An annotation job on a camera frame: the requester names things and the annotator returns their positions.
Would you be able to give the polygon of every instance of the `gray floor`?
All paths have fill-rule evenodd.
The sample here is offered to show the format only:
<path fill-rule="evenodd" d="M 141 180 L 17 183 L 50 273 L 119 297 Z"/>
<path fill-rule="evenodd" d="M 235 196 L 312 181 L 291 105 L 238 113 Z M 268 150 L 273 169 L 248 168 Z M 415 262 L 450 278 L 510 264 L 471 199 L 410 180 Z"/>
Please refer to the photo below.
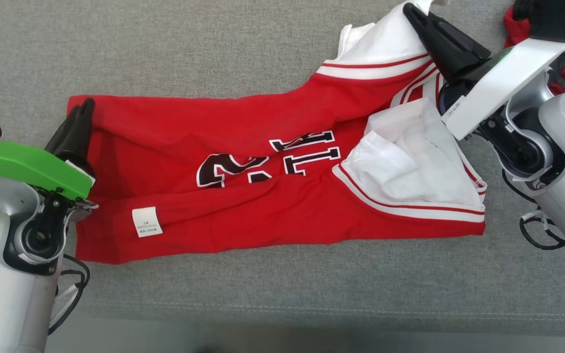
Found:
<path fill-rule="evenodd" d="M 72 317 L 49 338 L 47 353 L 78 352 L 556 353 L 565 352 L 565 337 L 358 332 Z"/>

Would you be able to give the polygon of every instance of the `gray fabric surface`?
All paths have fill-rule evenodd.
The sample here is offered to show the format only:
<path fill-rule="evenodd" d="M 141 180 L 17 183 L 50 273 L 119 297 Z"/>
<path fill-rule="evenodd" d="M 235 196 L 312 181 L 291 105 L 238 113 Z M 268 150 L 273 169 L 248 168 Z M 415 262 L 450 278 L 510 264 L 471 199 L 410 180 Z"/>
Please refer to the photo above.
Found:
<path fill-rule="evenodd" d="M 436 10 L 498 50 L 510 3 L 457 0 Z M 74 94 L 284 92 L 334 57 L 343 25 L 374 22 L 396 4 L 0 0 L 4 137 L 44 146 Z M 489 183 L 484 237 L 90 264 L 92 280 L 79 310 L 126 318 L 565 335 L 565 249 L 529 245 L 517 220 L 532 206 L 504 186 L 485 143 L 467 141 L 462 148 Z"/>

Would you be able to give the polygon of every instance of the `white stitching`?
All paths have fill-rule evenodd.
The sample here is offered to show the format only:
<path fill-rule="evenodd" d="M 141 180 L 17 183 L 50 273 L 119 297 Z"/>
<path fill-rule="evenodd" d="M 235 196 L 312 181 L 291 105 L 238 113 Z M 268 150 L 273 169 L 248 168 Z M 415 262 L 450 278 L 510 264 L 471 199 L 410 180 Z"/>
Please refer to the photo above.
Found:
<path fill-rule="evenodd" d="M 91 304 L 90 306 L 101 306 L 99 304 Z M 117 304 L 106 303 L 103 306 L 118 306 Z M 150 306 L 150 304 L 138 304 L 132 303 L 130 306 L 135 307 L 144 307 Z M 157 304 L 155 305 L 159 308 L 181 308 L 184 310 L 192 310 L 192 311 L 244 311 L 244 312 L 259 312 L 259 313 L 298 313 L 298 314 L 312 314 L 312 315 L 340 315 L 340 316 L 364 316 L 361 313 L 337 313 L 337 312 L 318 312 L 318 311 L 301 311 L 301 310 L 264 310 L 264 309 L 242 309 L 242 308 L 207 308 L 207 307 L 193 307 L 193 306 L 182 306 L 182 305 L 173 305 L 173 304 Z M 365 310 L 370 311 L 372 313 L 376 313 L 376 311 L 372 310 Z M 387 313 L 398 313 L 397 311 L 386 311 Z M 390 315 L 374 315 L 375 317 L 390 317 Z M 397 319 L 435 319 L 435 320 L 442 320 L 446 319 L 444 317 L 424 317 L 424 316 L 412 316 L 412 315 L 404 315 L 404 316 L 397 316 Z M 469 319 L 469 320 L 521 320 L 521 321 L 563 321 L 565 319 L 536 319 L 536 318 L 528 318 L 528 317 L 464 317 L 458 319 Z"/>
<path fill-rule="evenodd" d="M 370 313 L 375 315 L 450 315 L 450 316 L 474 316 L 474 315 L 494 315 L 494 316 L 536 316 L 536 317 L 565 317 L 565 314 L 552 314 L 552 313 L 451 313 L 446 311 L 386 311 L 386 310 L 365 310 L 365 309 L 339 309 L 339 308 L 310 308 L 301 306 L 268 306 L 268 305 L 247 305 L 247 304 L 208 304 L 208 303 L 168 303 L 168 302 L 153 302 L 153 303 L 135 303 L 127 301 L 119 301 L 121 304 L 128 306 L 161 306 L 161 307 L 177 307 L 177 308 L 193 308 L 200 306 L 202 310 L 232 310 L 224 309 L 234 308 L 234 310 L 249 310 L 249 311 L 264 311 L 264 312 L 279 312 L 279 313 L 324 313 L 331 315 L 345 315 L 345 313 Z M 92 306 L 119 306 L 112 302 L 94 303 Z"/>

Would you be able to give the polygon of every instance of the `green plastic bracket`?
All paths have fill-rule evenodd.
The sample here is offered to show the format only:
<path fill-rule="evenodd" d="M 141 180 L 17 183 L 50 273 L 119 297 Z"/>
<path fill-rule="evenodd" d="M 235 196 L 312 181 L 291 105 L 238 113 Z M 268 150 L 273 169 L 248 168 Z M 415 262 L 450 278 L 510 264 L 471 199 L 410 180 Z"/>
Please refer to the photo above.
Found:
<path fill-rule="evenodd" d="M 21 181 L 48 191 L 62 190 L 68 199 L 85 199 L 92 187 L 87 175 L 37 147 L 0 142 L 0 177 Z"/>

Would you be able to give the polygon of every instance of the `stitched seam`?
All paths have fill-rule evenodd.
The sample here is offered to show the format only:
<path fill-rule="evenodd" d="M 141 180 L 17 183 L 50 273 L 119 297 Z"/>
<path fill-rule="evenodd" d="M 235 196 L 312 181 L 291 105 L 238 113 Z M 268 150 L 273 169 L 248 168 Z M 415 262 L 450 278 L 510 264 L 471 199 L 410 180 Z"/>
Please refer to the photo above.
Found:
<path fill-rule="evenodd" d="M 105 306 L 118 306 L 117 304 L 106 304 Z M 131 304 L 134 307 L 147 307 L 145 304 Z M 312 314 L 312 315 L 332 315 L 332 316 L 359 316 L 367 317 L 364 313 L 351 313 L 351 312 L 318 312 L 318 311 L 302 311 L 302 310 L 265 310 L 259 309 L 246 309 L 246 308 L 207 308 L 207 307 L 194 307 L 194 306 L 181 306 L 181 305 L 171 305 L 171 304 L 161 304 L 155 305 L 157 308 L 180 308 L 184 310 L 191 311 L 241 311 L 241 312 L 257 312 L 257 313 L 296 313 L 296 314 Z M 373 317 L 392 317 L 396 319 L 436 319 L 444 320 L 445 317 L 430 317 L 430 316 L 417 316 L 417 315 L 385 315 L 376 314 Z M 461 317 L 457 319 L 468 319 L 468 320 L 517 320 L 517 321 L 554 321 L 554 322 L 565 322 L 565 319 L 538 319 L 538 318 L 528 318 L 528 317 Z"/>
<path fill-rule="evenodd" d="M 485 313 L 485 312 L 471 312 L 471 313 L 455 313 L 447 311 L 388 311 L 388 310 L 366 310 L 366 309 L 339 309 L 339 308 L 311 308 L 302 306 L 268 306 L 268 305 L 248 305 L 248 304 L 209 304 L 209 303 L 168 303 L 168 302 L 153 302 L 153 303 L 136 303 L 128 301 L 111 301 L 93 303 L 92 306 L 119 306 L 121 303 L 127 306 L 162 306 L 162 307 L 202 307 L 202 308 L 235 308 L 237 310 L 272 310 L 273 312 L 316 312 L 320 313 L 325 311 L 336 313 L 372 313 L 378 315 L 450 315 L 450 316 L 473 316 L 473 315 L 494 315 L 494 316 L 538 316 L 538 317 L 565 317 L 565 314 L 552 314 L 552 313 Z"/>

